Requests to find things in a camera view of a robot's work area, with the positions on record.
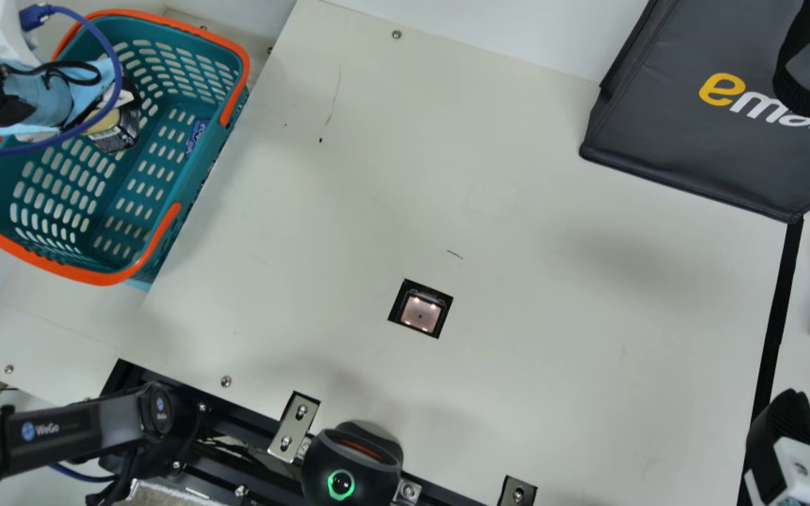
blue cable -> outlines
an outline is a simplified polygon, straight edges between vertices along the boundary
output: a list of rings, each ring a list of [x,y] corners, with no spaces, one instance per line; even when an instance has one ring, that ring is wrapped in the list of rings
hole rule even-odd
[[[25,144],[23,146],[16,146],[13,148],[2,148],[0,150],[0,157],[8,157],[12,155],[26,155],[27,153],[34,153],[35,151],[45,150],[49,146],[54,146],[61,141],[65,141],[68,138],[75,137],[76,135],[83,134],[84,131],[93,127],[93,125],[98,124],[109,112],[112,112],[112,109],[115,108],[116,103],[118,103],[118,97],[121,96],[121,83],[123,82],[123,74],[121,71],[121,60],[118,60],[118,55],[115,53],[115,49],[112,48],[108,39],[105,38],[104,34],[93,25],[90,20],[87,20],[83,16],[74,11],[68,9],[67,7],[61,6],[50,6],[49,4],[45,4],[45,6],[33,6],[36,8],[36,13],[39,16],[49,16],[54,13],[62,13],[68,17],[74,18],[80,25],[86,27],[87,30],[90,31],[94,35],[95,38],[99,40],[99,43],[102,44],[102,47],[105,49],[105,54],[108,55],[112,64],[115,65],[115,92],[109,97],[108,102],[105,103],[105,106],[99,110],[92,118],[88,119],[88,121],[83,122],[83,124],[77,125],[74,128],[68,129],[68,131],[63,132],[63,134],[55,135],[55,137],[46,138],[45,141],[34,142],[33,144]]]
[[[110,476],[89,476],[87,474],[77,473],[77,471],[69,467],[64,467],[64,465],[61,464],[49,464],[49,467],[58,471],[58,473],[74,478],[74,480],[86,481],[88,484],[106,484],[118,479],[114,474]]]

light blue cloth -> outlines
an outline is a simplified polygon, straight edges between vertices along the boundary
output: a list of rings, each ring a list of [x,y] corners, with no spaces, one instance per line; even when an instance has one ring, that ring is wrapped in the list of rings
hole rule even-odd
[[[71,99],[74,100],[74,105],[71,107],[70,114],[67,116],[67,122],[73,122],[81,112],[93,105],[94,102],[99,100],[102,93],[115,82],[115,66],[111,60],[96,60],[88,62],[90,65],[99,69],[102,74],[102,80],[93,86],[80,86],[79,84],[69,83]],[[90,78],[90,72],[82,70],[81,68],[59,68],[61,72],[68,77],[76,77],[77,79]],[[33,135],[33,134],[58,134],[59,129],[55,127],[43,125],[25,125],[16,124],[9,127],[0,128],[0,137],[6,135]]]

teal plastic basket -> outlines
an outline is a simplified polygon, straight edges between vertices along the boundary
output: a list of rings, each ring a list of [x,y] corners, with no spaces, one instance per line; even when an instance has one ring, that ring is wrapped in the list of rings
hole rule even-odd
[[[0,247],[84,283],[151,282],[248,98],[250,61],[234,42],[176,20],[127,10],[89,19],[141,93],[139,141],[107,155],[77,136],[1,157]],[[103,57],[78,25],[56,60]]]

black strap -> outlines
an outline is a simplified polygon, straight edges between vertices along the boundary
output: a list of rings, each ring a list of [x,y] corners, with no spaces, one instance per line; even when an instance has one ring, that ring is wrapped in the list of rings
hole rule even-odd
[[[802,86],[787,69],[787,64],[792,58],[808,44],[810,44],[810,0],[803,0],[802,9],[796,14],[787,39],[780,48],[773,83],[774,93],[783,105],[797,115],[810,118],[810,90]]]

orange basket handle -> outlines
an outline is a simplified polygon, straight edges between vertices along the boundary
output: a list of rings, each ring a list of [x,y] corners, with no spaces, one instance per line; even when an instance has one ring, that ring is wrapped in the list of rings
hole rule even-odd
[[[233,109],[236,108],[237,100],[239,100],[239,95],[242,93],[242,90],[245,87],[245,81],[248,80],[248,72],[250,71],[251,67],[250,61],[248,61],[248,53],[245,52],[245,49],[242,48],[241,45],[231,41],[230,39],[225,39],[219,35],[208,32],[207,30],[203,30],[197,26],[187,25],[185,22],[179,22],[179,20],[173,20],[164,16],[157,16],[155,14],[144,13],[132,9],[106,9],[103,11],[96,11],[89,14],[86,19],[93,20],[103,16],[125,16],[148,20],[148,22],[155,22],[159,25],[170,26],[171,28],[176,28],[183,32],[192,33],[192,35],[206,39],[206,41],[214,42],[216,45],[223,46],[230,51],[235,52],[235,54],[239,57],[239,60],[242,61],[242,72],[239,74],[237,86],[233,89],[233,93],[231,93],[227,99],[227,103],[224,105],[224,110],[221,112],[221,118],[219,118],[219,122],[221,122],[222,125],[229,126],[231,124]],[[65,36],[63,39],[61,39],[61,43],[58,45],[58,48],[55,48],[55,53],[52,55],[52,60],[57,60],[58,55],[61,54],[61,51],[63,51],[65,46],[67,46],[68,42],[74,38],[74,35],[77,34],[81,26],[83,25],[80,25],[79,22],[75,23],[74,26],[71,27],[67,33],[65,33]]]

